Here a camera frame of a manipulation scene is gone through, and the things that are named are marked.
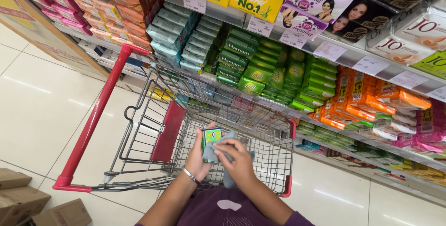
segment red cart handle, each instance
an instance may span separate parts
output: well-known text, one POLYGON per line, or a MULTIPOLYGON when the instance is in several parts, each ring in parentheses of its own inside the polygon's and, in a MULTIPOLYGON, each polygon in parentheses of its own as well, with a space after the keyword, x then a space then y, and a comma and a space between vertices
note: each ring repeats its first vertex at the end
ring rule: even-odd
POLYGON ((113 92, 113 89, 116 85, 116 82, 119 79, 119 76, 124 69, 124 65, 127 61, 127 58, 131 55, 131 53, 135 53, 138 55, 147 55, 150 52, 138 48, 132 45, 124 44, 120 51, 119 57, 116 60, 116 63, 110 73, 110 76, 103 87, 99 98, 93 107, 93 111, 86 122, 84 129, 73 149, 70 158, 65 164, 65 167, 62 171, 62 174, 57 178, 56 183, 53 185, 53 189, 58 190, 68 190, 68 191, 80 191, 80 192, 91 192, 91 187, 86 186, 74 186, 71 185, 71 181, 73 180, 73 175, 81 161, 82 155, 85 152, 86 146, 90 139, 92 138, 93 132, 95 131, 96 125, 98 124, 99 118, 101 118, 102 112, 104 111, 105 105, 108 102, 108 99, 113 92))

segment hand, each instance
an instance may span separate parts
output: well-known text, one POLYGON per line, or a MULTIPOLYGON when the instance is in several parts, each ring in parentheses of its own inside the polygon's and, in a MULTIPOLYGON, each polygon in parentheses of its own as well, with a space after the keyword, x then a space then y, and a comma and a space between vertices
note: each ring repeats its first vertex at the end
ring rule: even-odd
POLYGON ((214 147, 218 149, 214 151, 215 155, 241 189, 258 180, 254 173, 251 156, 240 140, 228 138, 221 141, 220 144, 214 143, 214 147), (222 151, 232 156, 234 161, 230 163, 222 151))
MULTIPOLYGON (((213 128, 215 122, 211 122, 206 129, 213 128)), ((203 162, 203 150, 201 149, 201 140, 203 138, 203 132, 200 128, 195 129, 196 136, 192 149, 189 151, 187 161, 184 167, 189 171, 199 182, 203 181, 206 175, 209 173, 212 163, 203 162)))

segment white tile floor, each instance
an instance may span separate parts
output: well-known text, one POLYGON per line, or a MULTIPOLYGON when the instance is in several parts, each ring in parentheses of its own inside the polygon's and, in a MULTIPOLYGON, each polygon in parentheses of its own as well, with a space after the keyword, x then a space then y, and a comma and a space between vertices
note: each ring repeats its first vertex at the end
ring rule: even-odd
MULTIPOLYGON (((155 190, 73 193, 52 189, 104 82, 46 55, 0 24, 0 168, 23 172, 52 195, 53 207, 80 197, 91 225, 133 225, 155 190)), ((109 169, 138 95, 116 87, 73 183, 97 185, 109 169)), ((292 195, 285 201, 317 226, 440 226, 446 209, 317 161, 295 155, 292 195)))

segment cardboard box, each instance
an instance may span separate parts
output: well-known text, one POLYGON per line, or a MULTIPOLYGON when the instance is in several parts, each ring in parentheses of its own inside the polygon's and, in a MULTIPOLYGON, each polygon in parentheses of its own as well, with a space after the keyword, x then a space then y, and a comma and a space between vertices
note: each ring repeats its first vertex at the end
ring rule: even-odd
POLYGON ((30 183, 31 179, 32 177, 28 177, 24 173, 15 172, 8 168, 0 168, 0 190, 25 187, 30 183))
POLYGON ((0 191, 0 226, 14 226, 40 213, 50 195, 32 187, 0 191))
POLYGON ((92 218, 81 199, 72 200, 33 216, 36 226, 86 226, 92 218))

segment metal wire basket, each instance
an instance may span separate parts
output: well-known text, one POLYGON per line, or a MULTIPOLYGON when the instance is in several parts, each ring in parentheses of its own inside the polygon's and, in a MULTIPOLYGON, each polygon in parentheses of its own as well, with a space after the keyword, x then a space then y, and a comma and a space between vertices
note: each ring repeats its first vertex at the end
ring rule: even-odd
MULTIPOLYGON (((118 61, 112 74, 119 69, 116 68, 118 61)), ((136 105, 125 110, 129 123, 111 167, 104 173, 104 182, 90 187, 71 185, 74 171, 70 174, 66 169, 71 170, 73 164, 80 161, 82 155, 77 154, 78 144, 83 146, 88 143, 85 143, 81 134, 72 153, 74 160, 78 161, 70 161, 70 156, 64 172, 53 186, 54 189, 83 192, 164 190, 186 163, 195 141, 195 128, 204 128, 215 121, 216 127, 224 132, 235 131, 248 150, 255 150, 253 166, 258 179, 277 194, 283 197, 290 195, 294 121, 178 72, 162 68, 158 72, 152 68, 148 76, 136 105), (131 116, 127 116, 129 110, 133 110, 131 116), (138 110, 142 110, 142 115, 135 124, 138 110), (119 180, 126 181, 112 182, 118 176, 119 180)), ((92 116, 97 117, 95 110, 91 118, 92 116)), ((91 131, 94 128, 87 122, 84 130, 91 131)), ((222 185, 223 166, 214 163, 197 190, 222 185)))

